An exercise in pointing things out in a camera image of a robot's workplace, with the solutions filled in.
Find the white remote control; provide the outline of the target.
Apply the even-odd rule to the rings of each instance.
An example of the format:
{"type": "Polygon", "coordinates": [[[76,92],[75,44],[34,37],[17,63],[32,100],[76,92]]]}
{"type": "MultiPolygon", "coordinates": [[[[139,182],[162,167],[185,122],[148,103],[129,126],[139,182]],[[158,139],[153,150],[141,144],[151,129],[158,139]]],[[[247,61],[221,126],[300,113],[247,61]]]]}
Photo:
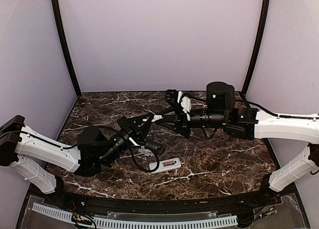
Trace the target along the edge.
{"type": "Polygon", "coordinates": [[[168,160],[163,160],[159,162],[159,167],[152,174],[158,174],[162,172],[172,171],[181,168],[181,162],[179,158],[173,158],[168,160]]]}

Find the white battery cover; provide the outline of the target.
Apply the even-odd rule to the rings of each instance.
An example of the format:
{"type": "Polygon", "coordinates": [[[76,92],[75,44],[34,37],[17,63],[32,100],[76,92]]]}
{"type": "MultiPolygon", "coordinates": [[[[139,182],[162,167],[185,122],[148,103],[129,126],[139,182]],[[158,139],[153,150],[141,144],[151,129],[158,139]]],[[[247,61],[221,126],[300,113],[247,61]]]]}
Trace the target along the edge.
{"type": "Polygon", "coordinates": [[[160,120],[162,118],[163,118],[162,115],[154,115],[152,121],[155,122],[155,121],[160,120]]]}

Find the orange battery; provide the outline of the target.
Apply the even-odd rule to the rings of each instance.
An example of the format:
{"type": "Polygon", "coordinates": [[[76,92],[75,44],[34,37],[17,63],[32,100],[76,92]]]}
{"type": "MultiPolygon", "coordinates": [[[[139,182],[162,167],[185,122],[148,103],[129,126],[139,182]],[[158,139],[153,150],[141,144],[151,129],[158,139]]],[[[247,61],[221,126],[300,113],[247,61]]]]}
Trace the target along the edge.
{"type": "Polygon", "coordinates": [[[167,165],[174,165],[174,164],[175,164],[175,161],[164,162],[163,164],[164,164],[165,166],[167,166],[167,165]]]}

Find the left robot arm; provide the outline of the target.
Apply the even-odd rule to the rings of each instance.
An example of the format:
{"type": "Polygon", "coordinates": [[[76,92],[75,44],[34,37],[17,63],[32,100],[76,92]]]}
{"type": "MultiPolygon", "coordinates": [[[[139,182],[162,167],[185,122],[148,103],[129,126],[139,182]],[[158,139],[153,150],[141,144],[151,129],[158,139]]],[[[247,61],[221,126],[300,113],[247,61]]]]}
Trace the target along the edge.
{"type": "Polygon", "coordinates": [[[154,115],[120,118],[120,130],[90,125],[78,134],[75,145],[45,137],[25,125],[16,115],[0,127],[0,164],[15,169],[26,181],[37,186],[60,207],[70,203],[63,180],[45,171],[35,158],[83,177],[92,177],[110,167],[126,150],[145,147],[154,115]]]}

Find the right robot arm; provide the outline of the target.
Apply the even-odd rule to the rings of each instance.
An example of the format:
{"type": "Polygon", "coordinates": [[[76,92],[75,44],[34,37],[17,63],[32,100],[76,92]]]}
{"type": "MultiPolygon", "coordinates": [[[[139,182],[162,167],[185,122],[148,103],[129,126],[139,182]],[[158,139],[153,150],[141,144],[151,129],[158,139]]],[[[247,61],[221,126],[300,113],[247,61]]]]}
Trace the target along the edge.
{"type": "Polygon", "coordinates": [[[319,116],[273,113],[255,104],[254,108],[235,107],[235,89],[224,82],[206,86],[206,107],[193,109],[191,96],[167,90],[165,99],[170,108],[154,116],[153,122],[174,132],[190,136],[191,129],[222,129],[238,139],[289,139],[307,142],[307,146],[280,169],[266,175],[254,201],[265,206],[274,194],[307,173],[319,170],[319,116]]]}

